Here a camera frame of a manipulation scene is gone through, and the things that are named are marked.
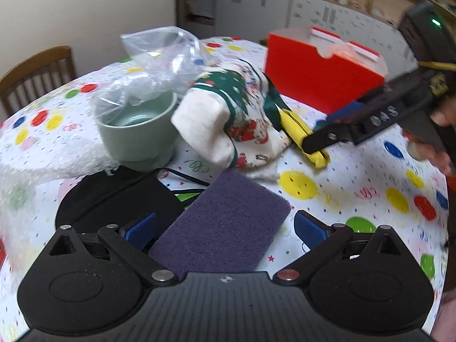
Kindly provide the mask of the person's right hand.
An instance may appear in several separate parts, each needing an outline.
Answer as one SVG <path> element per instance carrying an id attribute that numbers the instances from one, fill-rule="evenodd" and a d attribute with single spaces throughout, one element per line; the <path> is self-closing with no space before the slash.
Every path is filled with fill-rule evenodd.
<path id="1" fill-rule="evenodd" d="M 455 95 L 412 99 L 400 126 L 408 139 L 409 155 L 429 161 L 446 176 L 455 174 Z"/>

